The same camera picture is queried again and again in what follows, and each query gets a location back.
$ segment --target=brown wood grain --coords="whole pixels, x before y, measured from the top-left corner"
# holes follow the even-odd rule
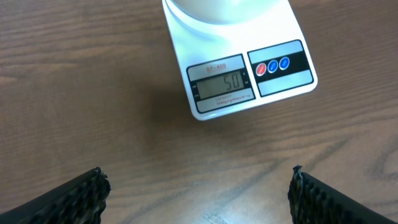
[[[398,1],[292,6],[317,89],[199,122],[160,1],[1,1],[0,213],[100,166],[103,223],[291,223],[301,164],[398,222]]]

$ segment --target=display panel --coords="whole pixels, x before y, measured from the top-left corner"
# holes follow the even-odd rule
[[[241,72],[231,72],[197,82],[201,99],[244,88]]]

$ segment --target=wooden table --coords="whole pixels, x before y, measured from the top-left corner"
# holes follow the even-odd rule
[[[291,223],[296,164],[398,221],[398,1],[292,0],[313,92],[196,121],[160,0],[0,2],[0,212],[100,166],[103,223]]]

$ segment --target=digital kitchen scale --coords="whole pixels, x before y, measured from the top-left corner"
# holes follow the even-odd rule
[[[288,0],[261,15],[210,24],[163,0],[192,114],[207,120],[313,90],[318,78]]]

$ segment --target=table top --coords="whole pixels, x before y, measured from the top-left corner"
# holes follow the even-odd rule
[[[317,88],[199,122],[159,0],[0,2],[0,212],[98,166],[103,223],[291,223],[300,164],[398,221],[398,1],[291,3]]]

